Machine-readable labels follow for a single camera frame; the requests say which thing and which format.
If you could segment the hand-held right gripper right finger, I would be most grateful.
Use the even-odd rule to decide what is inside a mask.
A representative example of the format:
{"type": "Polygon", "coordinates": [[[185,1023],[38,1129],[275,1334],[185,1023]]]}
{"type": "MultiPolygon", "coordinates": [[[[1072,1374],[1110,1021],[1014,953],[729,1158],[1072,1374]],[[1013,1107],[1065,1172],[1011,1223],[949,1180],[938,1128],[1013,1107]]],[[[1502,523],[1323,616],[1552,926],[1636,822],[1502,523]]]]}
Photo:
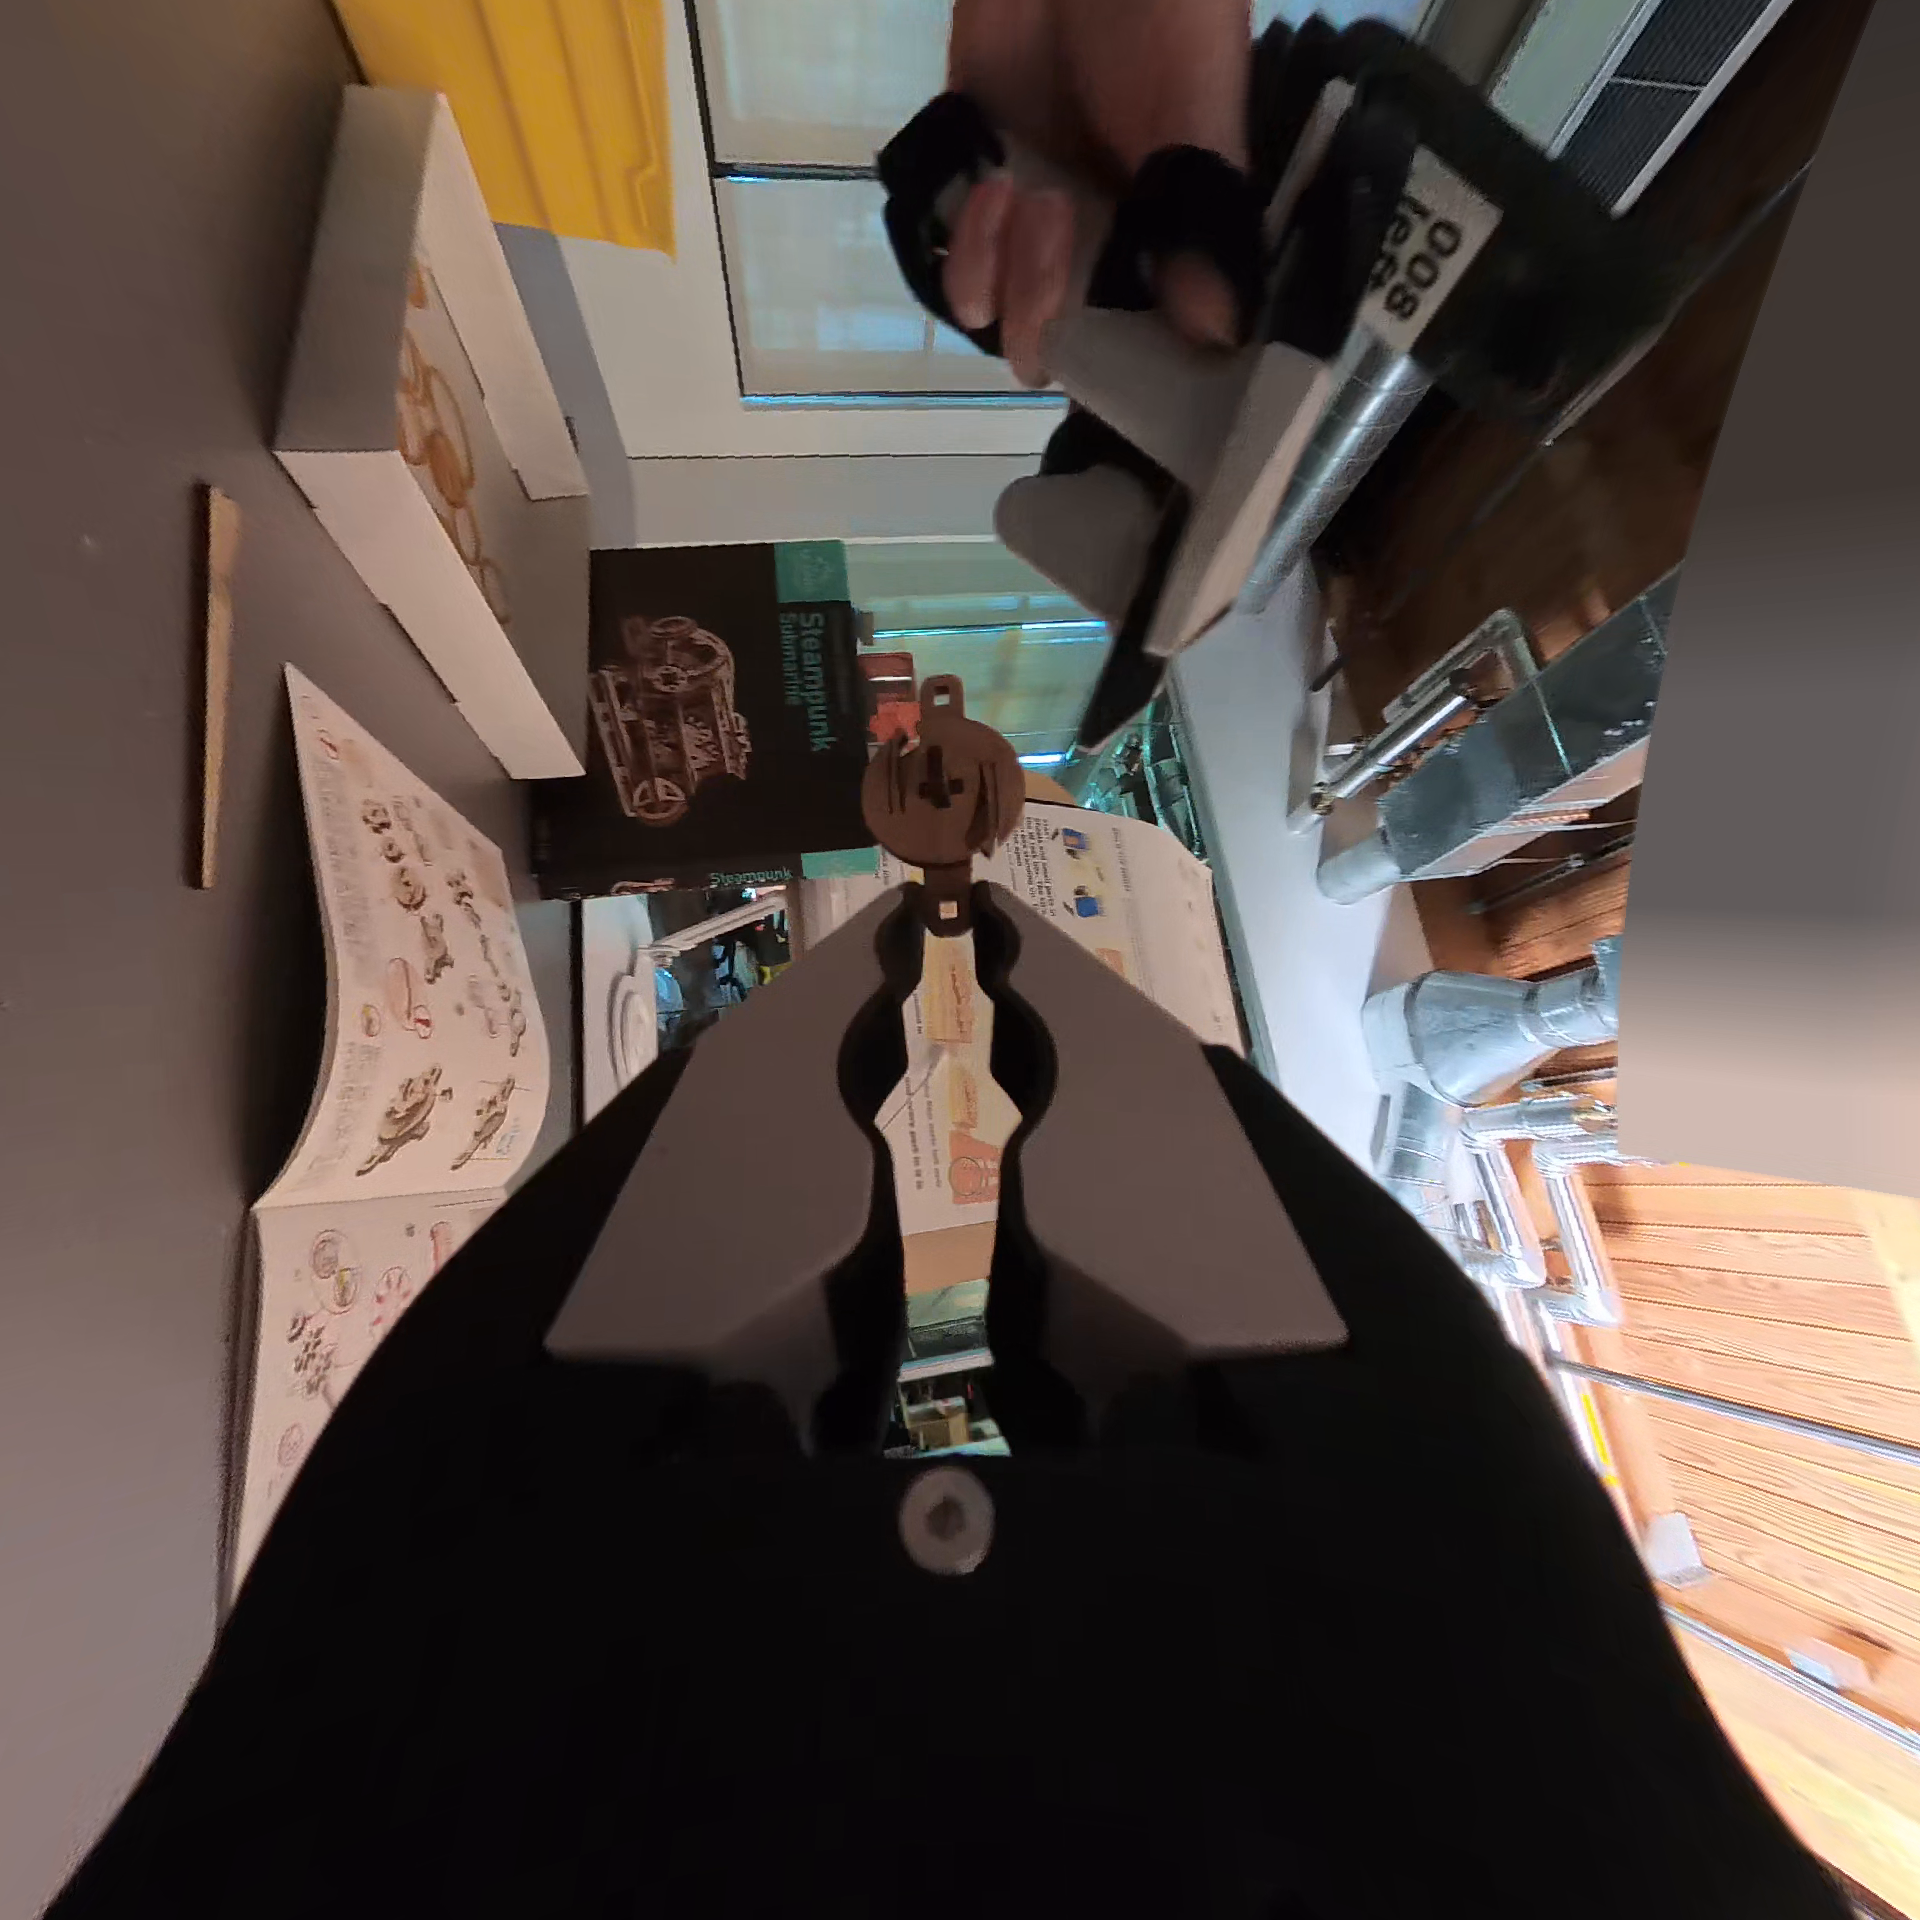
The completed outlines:
{"type": "Polygon", "coordinates": [[[1011,1447],[1079,1452],[1133,1398],[1340,1351],[1348,1323],[1198,1036],[985,880],[973,949],[1016,1112],[987,1305],[1011,1447]]]}

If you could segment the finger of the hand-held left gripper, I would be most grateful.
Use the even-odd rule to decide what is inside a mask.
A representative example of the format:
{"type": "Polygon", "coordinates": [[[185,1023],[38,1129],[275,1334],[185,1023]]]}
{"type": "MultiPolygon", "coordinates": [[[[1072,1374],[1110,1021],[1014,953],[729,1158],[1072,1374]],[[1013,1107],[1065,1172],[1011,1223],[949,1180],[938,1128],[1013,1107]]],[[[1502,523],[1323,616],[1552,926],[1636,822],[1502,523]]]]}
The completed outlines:
{"type": "Polygon", "coordinates": [[[1088,413],[1165,474],[1079,719],[1083,749],[1148,708],[1173,659],[1233,610],[1335,383],[1325,357],[1171,357],[1079,389],[1088,413]]]}

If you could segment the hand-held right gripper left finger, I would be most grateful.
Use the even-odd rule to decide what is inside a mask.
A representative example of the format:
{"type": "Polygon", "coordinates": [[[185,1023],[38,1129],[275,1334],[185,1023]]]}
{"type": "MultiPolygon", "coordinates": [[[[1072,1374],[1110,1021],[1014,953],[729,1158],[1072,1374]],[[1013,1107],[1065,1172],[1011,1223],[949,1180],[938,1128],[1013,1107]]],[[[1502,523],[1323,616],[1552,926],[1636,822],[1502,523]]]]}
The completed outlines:
{"type": "Polygon", "coordinates": [[[552,1356],[764,1387],[807,1447],[882,1447],[907,1347],[882,1116],[907,1078],[920,901],[888,888],[688,1050],[552,1356]]]}

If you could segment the small wooden gear piece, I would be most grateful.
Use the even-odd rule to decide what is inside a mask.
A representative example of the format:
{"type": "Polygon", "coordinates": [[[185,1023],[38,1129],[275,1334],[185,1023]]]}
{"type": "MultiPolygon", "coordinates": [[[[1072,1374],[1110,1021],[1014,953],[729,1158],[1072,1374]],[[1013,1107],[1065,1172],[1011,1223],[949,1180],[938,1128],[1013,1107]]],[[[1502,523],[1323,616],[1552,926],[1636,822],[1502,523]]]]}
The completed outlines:
{"type": "Polygon", "coordinates": [[[975,863],[1003,847],[1026,805],[1014,744],[971,715],[957,675],[920,684],[913,733],[891,736],[863,779],[863,819],[876,845],[919,870],[917,912],[941,940],[975,927],[975,863]]]}

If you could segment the wooden parts sheet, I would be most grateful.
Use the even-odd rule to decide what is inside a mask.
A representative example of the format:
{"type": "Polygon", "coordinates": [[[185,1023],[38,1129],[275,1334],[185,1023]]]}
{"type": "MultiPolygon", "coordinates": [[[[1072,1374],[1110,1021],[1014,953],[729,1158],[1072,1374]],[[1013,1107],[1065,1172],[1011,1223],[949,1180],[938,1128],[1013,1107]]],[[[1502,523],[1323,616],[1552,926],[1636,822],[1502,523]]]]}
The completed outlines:
{"type": "Polygon", "coordinates": [[[214,890],[221,877],[222,827],[229,767],[229,711],[232,690],[232,653],[236,634],[236,574],[242,547],[242,509],[221,486],[196,488],[198,557],[194,672],[190,678],[189,719],[189,839],[187,881],[198,894],[214,890]]]}

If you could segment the person's left hand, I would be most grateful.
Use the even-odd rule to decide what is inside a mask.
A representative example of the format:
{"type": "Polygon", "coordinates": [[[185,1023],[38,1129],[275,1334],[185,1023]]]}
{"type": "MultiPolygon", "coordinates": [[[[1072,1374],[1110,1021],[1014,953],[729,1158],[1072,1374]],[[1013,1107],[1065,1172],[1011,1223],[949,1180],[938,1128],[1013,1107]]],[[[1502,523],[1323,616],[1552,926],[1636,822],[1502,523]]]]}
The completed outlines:
{"type": "Polygon", "coordinates": [[[1251,169],[1253,8],[1244,1],[961,1],[949,88],[1040,156],[992,172],[951,230],[942,292],[959,330],[997,328],[1024,387],[1050,383],[1046,336],[1077,297],[1079,194],[1121,202],[1161,152],[1251,169]]]}

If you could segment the ceiling air vent unit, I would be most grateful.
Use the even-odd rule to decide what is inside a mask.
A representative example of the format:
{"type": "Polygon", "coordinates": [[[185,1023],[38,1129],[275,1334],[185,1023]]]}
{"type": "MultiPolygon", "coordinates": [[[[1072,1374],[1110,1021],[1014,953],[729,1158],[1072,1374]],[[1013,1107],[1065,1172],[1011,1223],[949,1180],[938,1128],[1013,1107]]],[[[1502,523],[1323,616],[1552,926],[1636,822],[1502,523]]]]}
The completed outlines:
{"type": "Polygon", "coordinates": [[[1415,38],[1624,213],[1789,1],[1427,1],[1415,38]]]}

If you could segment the printed instruction sign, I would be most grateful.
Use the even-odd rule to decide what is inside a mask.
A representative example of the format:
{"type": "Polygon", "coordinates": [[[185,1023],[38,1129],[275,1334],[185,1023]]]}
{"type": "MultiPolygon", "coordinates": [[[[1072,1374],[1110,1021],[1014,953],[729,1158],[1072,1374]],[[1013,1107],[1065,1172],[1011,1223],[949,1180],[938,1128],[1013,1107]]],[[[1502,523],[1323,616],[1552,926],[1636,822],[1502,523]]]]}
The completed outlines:
{"type": "MultiPolygon", "coordinates": [[[[1070,935],[1200,1042],[1244,1053],[1212,872],[1167,827],[1030,802],[975,876],[1070,935]]],[[[905,1076],[879,1125],[895,1167],[909,1323],[926,1328],[987,1310],[1003,1149],[1019,1121],[992,1076],[994,1008],[973,948],[926,944],[902,1037],[905,1076]]]]}

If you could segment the instruction booklet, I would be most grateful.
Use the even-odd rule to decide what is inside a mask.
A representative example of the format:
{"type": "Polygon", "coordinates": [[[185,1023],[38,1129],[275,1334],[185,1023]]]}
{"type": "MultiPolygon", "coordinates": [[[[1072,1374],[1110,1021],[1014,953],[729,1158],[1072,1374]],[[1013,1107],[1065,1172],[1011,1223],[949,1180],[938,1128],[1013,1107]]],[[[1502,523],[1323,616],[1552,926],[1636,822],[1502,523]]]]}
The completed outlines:
{"type": "Polygon", "coordinates": [[[503,851],[318,682],[285,684],[327,997],[300,1137],[253,1203],[229,1597],[370,1356],[507,1201],[552,1092],[503,851]]]}

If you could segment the black product box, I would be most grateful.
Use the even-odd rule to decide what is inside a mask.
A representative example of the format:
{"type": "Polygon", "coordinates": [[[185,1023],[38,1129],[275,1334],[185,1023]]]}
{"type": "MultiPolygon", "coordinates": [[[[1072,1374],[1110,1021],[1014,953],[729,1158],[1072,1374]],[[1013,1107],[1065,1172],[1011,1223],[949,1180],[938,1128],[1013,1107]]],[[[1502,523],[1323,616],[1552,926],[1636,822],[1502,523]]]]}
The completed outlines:
{"type": "Polygon", "coordinates": [[[584,687],[584,774],[533,787],[545,900],[761,888],[873,851],[840,542],[597,550],[584,687]]]}

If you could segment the frosted glass window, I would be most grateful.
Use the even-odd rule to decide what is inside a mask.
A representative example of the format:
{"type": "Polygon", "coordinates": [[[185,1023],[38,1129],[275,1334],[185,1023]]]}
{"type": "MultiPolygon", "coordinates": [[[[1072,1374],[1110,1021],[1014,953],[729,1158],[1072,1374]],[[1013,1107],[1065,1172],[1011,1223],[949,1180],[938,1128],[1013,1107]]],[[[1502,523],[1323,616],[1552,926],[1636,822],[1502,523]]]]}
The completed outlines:
{"type": "Polygon", "coordinates": [[[695,1],[734,360],[755,405],[1038,407],[933,318],[884,228],[882,145],[946,75],[942,1],[695,1]]]}

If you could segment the yellow plastic bin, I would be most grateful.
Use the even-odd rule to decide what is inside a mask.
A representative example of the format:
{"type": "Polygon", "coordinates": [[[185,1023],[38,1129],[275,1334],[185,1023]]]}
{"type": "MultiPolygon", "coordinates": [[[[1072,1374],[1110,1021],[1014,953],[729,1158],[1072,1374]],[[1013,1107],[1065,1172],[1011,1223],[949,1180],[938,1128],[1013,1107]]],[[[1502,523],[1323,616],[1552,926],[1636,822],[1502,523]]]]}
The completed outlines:
{"type": "Polygon", "coordinates": [[[337,1],[372,83],[445,95],[493,220],[676,257],[662,1],[337,1]]]}

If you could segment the pile of rubber bands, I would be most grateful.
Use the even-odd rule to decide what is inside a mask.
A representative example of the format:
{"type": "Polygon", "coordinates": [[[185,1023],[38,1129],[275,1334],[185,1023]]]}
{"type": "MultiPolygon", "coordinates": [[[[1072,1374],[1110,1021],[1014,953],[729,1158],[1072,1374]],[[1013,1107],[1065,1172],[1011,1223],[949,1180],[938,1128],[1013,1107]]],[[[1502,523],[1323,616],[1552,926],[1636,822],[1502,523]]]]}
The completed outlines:
{"type": "Polygon", "coordinates": [[[396,450],[488,612],[509,629],[509,580],[483,523],[481,452],[491,424],[483,402],[469,404],[475,394],[479,383],[438,278],[414,252],[396,366],[396,450]]]}

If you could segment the white cardboard box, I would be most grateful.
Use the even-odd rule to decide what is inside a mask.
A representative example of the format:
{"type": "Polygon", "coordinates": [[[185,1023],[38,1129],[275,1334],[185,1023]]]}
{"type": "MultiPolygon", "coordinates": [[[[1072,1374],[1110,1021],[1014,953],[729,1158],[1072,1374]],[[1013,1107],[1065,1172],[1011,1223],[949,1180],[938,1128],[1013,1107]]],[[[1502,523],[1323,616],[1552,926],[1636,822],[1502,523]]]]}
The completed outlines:
{"type": "Polygon", "coordinates": [[[516,276],[442,94],[350,83],[275,430],[280,466],[501,770],[584,774],[592,504],[516,276]],[[491,430],[483,523],[511,597],[488,610],[399,452],[412,254],[438,278],[491,430]]]}

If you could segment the silver rectangular ventilation duct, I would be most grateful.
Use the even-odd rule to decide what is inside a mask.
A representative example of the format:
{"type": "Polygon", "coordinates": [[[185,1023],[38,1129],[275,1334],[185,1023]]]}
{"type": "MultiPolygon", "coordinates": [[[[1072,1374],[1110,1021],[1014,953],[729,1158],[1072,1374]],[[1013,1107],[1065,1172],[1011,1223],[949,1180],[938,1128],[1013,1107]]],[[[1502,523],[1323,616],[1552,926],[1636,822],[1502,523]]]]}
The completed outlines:
{"type": "Polygon", "coordinates": [[[1328,742],[1286,817],[1293,835],[1323,832],[1319,890],[1353,904],[1476,876],[1638,787],[1680,580],[1668,567],[1555,656],[1500,607],[1374,731],[1328,742]]]}

